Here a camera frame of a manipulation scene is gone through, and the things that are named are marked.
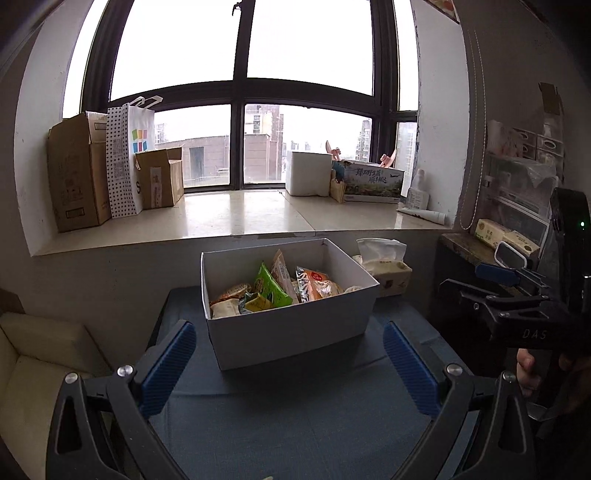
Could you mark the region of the right hand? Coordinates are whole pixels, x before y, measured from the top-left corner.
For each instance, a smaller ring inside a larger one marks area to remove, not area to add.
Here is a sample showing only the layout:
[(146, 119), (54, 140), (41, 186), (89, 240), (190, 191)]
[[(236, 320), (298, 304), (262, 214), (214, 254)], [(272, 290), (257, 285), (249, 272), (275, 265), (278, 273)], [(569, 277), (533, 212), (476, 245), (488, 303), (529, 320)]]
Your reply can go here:
[(524, 348), (517, 352), (517, 380), (523, 395), (528, 398), (536, 392), (541, 383), (541, 377), (536, 374), (536, 359)]

